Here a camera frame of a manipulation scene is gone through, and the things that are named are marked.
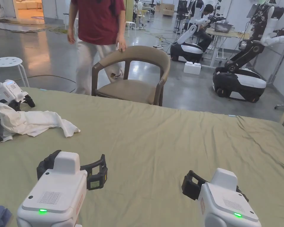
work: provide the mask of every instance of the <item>white foam block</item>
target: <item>white foam block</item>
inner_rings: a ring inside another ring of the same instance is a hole
[[[200,63],[193,63],[193,62],[186,62],[184,66],[184,73],[190,73],[195,75],[200,75],[201,72],[201,64]]]

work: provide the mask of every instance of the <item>person's hand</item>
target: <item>person's hand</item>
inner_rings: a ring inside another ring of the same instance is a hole
[[[118,45],[118,43],[119,43],[119,51],[121,51],[121,49],[122,51],[125,51],[127,46],[126,46],[124,35],[118,35],[116,44]]]
[[[74,38],[74,29],[67,30],[67,40],[70,44],[74,44],[76,42]]]

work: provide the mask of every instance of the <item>maroon t-shirt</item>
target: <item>maroon t-shirt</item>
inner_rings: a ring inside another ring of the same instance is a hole
[[[116,43],[118,16],[125,10],[123,0],[71,0],[78,6],[79,34],[84,42],[96,45]]]

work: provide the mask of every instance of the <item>power strip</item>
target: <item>power strip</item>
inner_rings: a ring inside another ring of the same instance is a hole
[[[153,48],[156,48],[158,50],[163,50],[163,47],[161,45],[155,45],[155,46],[153,46]]]

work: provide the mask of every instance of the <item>cardboard box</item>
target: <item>cardboard box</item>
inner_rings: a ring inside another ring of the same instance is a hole
[[[173,16],[174,13],[175,13],[175,12],[174,12],[173,10],[166,10],[166,9],[164,9],[164,10],[162,11],[162,14],[163,14],[163,15],[166,15],[166,16]]]
[[[174,10],[175,10],[175,5],[162,3],[162,4],[161,4],[161,10],[174,11]]]

